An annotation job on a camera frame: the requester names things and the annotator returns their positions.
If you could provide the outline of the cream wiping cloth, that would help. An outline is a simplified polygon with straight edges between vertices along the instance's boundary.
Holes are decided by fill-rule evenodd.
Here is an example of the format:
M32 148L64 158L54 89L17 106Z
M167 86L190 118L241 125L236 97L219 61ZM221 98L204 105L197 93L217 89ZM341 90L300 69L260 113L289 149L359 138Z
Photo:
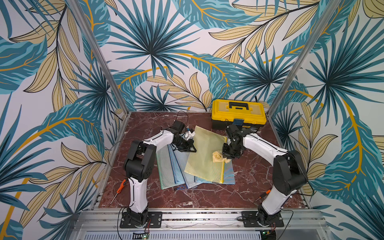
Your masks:
M214 163L226 163L226 164L228 164L232 161L232 159L225 158L223 153L220 151L213 152L212 158L213 158Z

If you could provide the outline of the yellow mesh document bag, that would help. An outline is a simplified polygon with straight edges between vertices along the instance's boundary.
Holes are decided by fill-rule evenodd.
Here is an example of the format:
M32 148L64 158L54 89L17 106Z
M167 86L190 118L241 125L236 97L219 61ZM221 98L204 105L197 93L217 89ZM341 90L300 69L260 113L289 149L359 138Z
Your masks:
M184 172L192 176L218 182L220 163L213 162L213 152L221 151L227 137L197 126L193 137L196 153L190 153Z

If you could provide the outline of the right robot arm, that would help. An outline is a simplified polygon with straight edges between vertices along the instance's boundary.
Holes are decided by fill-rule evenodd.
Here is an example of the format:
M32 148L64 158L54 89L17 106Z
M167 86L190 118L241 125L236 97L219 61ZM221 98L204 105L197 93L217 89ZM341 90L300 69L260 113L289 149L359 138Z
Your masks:
M279 216L282 206L309 179L301 154L282 149L248 130L226 130L228 143L223 144L223 155L227 159L238 159L244 150L255 152L273 166L273 187L266 199L258 206L257 219L266 225Z

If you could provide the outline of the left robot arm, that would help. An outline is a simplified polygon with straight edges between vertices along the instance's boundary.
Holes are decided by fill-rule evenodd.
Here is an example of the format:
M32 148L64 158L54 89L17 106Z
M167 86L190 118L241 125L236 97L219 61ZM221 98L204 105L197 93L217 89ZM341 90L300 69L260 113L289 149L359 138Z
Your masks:
M143 214L148 209L147 181L152 174L157 151L167 145L174 145L180 152L195 153L197 150L194 147L194 136L195 132L192 131L182 135L179 131L168 128L149 139L132 142L124 165L130 183L131 211Z

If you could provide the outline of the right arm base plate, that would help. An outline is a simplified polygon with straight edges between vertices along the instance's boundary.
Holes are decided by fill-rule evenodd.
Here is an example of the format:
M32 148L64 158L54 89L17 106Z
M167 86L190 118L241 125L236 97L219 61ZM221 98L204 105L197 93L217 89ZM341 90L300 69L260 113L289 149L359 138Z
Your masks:
M263 211L243 211L241 212L240 219L245 228L274 228L285 226L280 212L274 215L268 215Z

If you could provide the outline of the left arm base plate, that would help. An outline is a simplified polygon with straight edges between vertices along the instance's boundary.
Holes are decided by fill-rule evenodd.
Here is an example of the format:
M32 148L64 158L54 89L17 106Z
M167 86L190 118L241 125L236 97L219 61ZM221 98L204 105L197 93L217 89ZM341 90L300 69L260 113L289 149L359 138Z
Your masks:
M162 212L144 212L138 214L132 211L122 213L119 228L135 229L149 226L150 229L159 229L162 225Z

